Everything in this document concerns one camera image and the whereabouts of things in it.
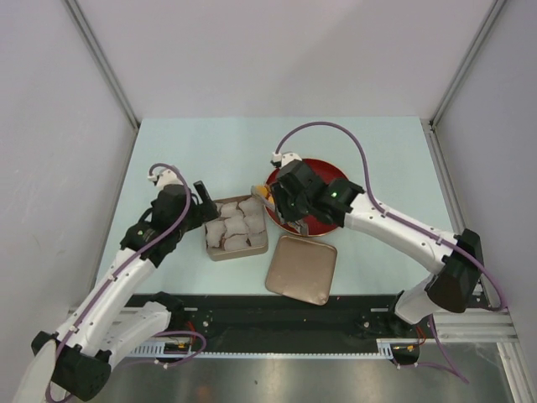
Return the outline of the orange biscuit cookie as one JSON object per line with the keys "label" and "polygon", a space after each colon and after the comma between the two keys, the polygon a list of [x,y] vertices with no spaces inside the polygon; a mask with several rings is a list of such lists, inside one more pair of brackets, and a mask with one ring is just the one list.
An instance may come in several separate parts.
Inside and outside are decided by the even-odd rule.
{"label": "orange biscuit cookie", "polygon": [[267,198],[269,196],[269,191],[267,190],[266,187],[264,186],[257,186],[256,187],[256,192],[262,196],[263,198]]}

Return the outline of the metal serving tongs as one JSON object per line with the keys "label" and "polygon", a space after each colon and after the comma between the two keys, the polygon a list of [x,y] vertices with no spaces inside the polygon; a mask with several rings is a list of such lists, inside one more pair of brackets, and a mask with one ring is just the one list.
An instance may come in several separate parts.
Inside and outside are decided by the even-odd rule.
{"label": "metal serving tongs", "polygon": [[[264,186],[267,188],[267,198],[263,198],[256,192],[257,186]],[[273,189],[268,185],[253,185],[251,186],[251,195],[259,199],[265,207],[269,207],[274,211],[281,223],[287,223],[293,227],[300,227],[302,236],[305,236],[308,233],[306,225],[303,224],[305,215],[291,205],[288,197],[282,192],[279,186],[276,186],[276,193],[273,193]]]}

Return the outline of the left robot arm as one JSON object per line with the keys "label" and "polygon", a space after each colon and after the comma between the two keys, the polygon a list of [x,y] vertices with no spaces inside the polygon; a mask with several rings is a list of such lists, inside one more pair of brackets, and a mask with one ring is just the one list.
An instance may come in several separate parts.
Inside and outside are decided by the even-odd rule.
{"label": "left robot arm", "polygon": [[44,397],[52,384],[87,402],[108,382],[114,368],[137,346],[162,334],[202,340],[188,326],[184,303],[160,291],[118,326],[113,323],[137,288],[172,254],[186,233],[217,218],[216,203],[205,184],[187,186],[177,170],[163,166],[149,180],[159,192],[120,242],[106,274],[81,305],[53,332],[39,332],[33,353],[53,342],[55,356]]}

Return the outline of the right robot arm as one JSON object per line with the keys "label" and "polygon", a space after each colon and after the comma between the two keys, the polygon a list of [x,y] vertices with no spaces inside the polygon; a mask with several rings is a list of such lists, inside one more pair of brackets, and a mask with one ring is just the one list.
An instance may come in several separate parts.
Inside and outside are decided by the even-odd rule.
{"label": "right robot arm", "polygon": [[309,233],[309,221],[365,233],[406,254],[429,272],[398,294],[391,310],[416,324],[439,310],[463,313],[469,306],[483,264],[479,235],[432,230],[374,201],[369,192],[344,178],[325,181],[303,160],[280,163],[269,185],[274,212],[283,224]]}

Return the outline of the red round tray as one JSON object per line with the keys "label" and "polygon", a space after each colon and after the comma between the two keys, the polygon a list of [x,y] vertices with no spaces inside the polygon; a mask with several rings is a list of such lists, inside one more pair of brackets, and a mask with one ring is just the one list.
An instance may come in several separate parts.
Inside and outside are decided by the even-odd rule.
{"label": "red round tray", "polygon": [[[347,175],[343,171],[324,160],[305,158],[304,162],[326,183],[329,183],[330,181],[339,178],[347,179]],[[270,217],[270,219],[274,222],[274,224],[276,224],[278,227],[282,228],[288,233],[302,236],[302,233],[300,232],[300,227],[293,227],[287,223],[281,223],[277,214],[269,207],[265,207],[265,211]],[[315,217],[312,216],[305,217],[303,219],[303,224],[306,225],[308,230],[308,233],[305,235],[306,237],[324,236],[336,231],[339,228],[336,224],[329,225],[319,222]]]}

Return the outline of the gold tin lid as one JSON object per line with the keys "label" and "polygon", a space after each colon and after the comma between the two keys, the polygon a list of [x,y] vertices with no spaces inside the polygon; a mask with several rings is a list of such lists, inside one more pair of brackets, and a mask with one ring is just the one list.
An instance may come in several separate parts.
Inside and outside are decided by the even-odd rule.
{"label": "gold tin lid", "polygon": [[337,249],[311,238],[283,235],[268,268],[265,288],[275,294],[324,306],[329,299]]}

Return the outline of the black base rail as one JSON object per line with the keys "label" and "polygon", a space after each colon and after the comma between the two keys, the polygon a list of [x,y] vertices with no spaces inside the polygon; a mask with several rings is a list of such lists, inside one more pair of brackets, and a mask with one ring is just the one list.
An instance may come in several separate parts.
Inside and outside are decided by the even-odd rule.
{"label": "black base rail", "polygon": [[432,340],[427,319],[397,321],[393,295],[332,296],[316,306],[284,296],[174,295],[183,307],[171,330],[195,330],[208,353],[371,353],[377,340]]}

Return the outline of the aluminium frame right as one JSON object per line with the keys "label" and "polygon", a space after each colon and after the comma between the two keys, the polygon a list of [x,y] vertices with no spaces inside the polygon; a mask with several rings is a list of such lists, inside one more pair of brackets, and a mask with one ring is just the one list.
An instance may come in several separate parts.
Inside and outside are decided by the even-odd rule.
{"label": "aluminium frame right", "polygon": [[[467,227],[453,186],[440,141],[432,124],[421,121],[425,140],[441,185],[442,196],[454,230]],[[525,363],[519,337],[508,311],[491,312],[471,308],[456,316],[441,312],[435,316],[440,339],[444,343],[470,343],[476,347],[492,343],[497,347],[500,369],[506,375],[511,396],[516,402],[535,402],[536,388]]]}

